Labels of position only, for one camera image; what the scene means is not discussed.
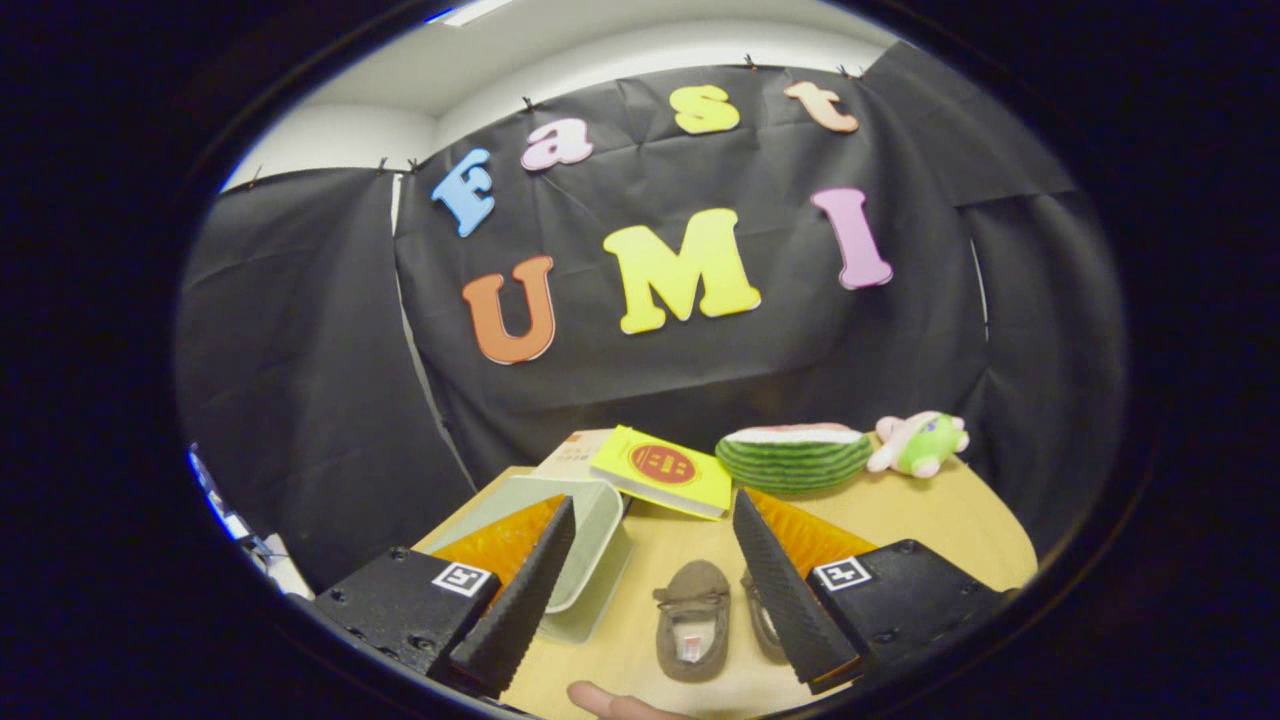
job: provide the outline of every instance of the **black cloth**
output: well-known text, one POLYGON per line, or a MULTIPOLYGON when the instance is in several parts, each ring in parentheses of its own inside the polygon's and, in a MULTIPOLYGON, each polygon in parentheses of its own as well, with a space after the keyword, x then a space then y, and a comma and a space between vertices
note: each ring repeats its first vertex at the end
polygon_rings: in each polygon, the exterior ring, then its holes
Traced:
POLYGON ((220 196, 177 331, 188 437, 224 500, 326 588, 472 495, 404 340, 392 176, 308 170, 220 196))
POLYGON ((1033 132, 899 44, 861 79, 714 67, 543 101, 406 179, 396 254, 417 350, 477 479, 535 462, 581 428, 622 423, 710 451, 748 425, 870 429, 883 415, 943 410, 970 423, 964 457, 1044 552, 1091 502, 1119 432, 1124 324, 1103 243, 1087 199, 1033 132), (820 127, 782 92, 799 81, 837 92, 860 128, 820 127), (667 99, 692 85, 724 88, 740 124, 700 136, 677 127, 667 99), (594 154, 526 172, 526 137, 562 118, 586 120, 594 154), (497 205, 460 238, 430 196, 475 147, 492 152, 497 205), (888 284, 837 283, 832 225, 810 204, 831 187, 865 192, 895 269, 888 284), (621 274, 603 240, 648 225, 678 251, 689 218, 712 208, 739 214, 762 305, 722 318, 695 307, 684 323, 668 310, 666 327, 623 334, 621 274), (554 259, 554 342, 529 363, 492 363, 462 287, 502 274, 503 319, 520 336, 530 320, 511 272, 534 255, 554 259))

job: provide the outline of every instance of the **letter i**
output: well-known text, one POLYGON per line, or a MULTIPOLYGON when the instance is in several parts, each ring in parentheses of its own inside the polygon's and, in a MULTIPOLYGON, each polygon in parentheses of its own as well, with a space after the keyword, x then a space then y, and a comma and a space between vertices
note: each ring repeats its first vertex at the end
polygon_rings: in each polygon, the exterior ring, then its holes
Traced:
POLYGON ((872 228, 867 224, 863 204, 867 196, 851 187, 820 190, 810 201, 827 213, 836 229, 840 255, 845 268, 840 270, 840 284, 849 290, 884 284, 893 278, 893 266, 879 256, 872 228))

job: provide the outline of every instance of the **white ceiling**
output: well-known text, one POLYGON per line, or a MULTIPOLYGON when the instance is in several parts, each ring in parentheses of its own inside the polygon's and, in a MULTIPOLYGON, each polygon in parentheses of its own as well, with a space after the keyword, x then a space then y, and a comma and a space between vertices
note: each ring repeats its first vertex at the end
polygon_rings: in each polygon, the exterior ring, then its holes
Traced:
POLYGON ((460 28, 424 23, 352 65, 306 102, 442 115, 477 87, 541 58, 655 24, 712 19, 809 27, 882 47, 895 40, 819 0, 515 0, 460 28))

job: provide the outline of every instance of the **white wall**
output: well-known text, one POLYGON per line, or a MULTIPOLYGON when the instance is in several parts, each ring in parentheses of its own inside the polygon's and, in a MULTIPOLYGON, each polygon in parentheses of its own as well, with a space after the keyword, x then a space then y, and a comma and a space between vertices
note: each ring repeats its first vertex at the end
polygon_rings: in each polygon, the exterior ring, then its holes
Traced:
POLYGON ((407 169, 431 154, 435 118, 379 105, 302 105, 282 118, 244 156, 223 188, 315 168, 407 169))
POLYGON ((439 117, 431 152, 525 108, 521 96, 538 102, 573 90, 657 70, 696 65, 741 64, 742 55, 760 65, 786 65, 836 72, 845 65, 858 74, 886 46, 797 26, 742 20, 705 20, 657 26, 607 37, 553 55, 467 97, 439 117))

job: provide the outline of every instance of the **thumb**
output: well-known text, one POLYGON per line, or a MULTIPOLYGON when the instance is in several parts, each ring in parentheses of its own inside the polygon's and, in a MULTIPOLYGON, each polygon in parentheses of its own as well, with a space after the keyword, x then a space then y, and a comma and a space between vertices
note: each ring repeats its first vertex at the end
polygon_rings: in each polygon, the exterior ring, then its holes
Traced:
POLYGON ((586 680, 570 684, 568 698, 600 720, 692 720, 687 715, 658 710, 631 696, 616 696, 586 680))

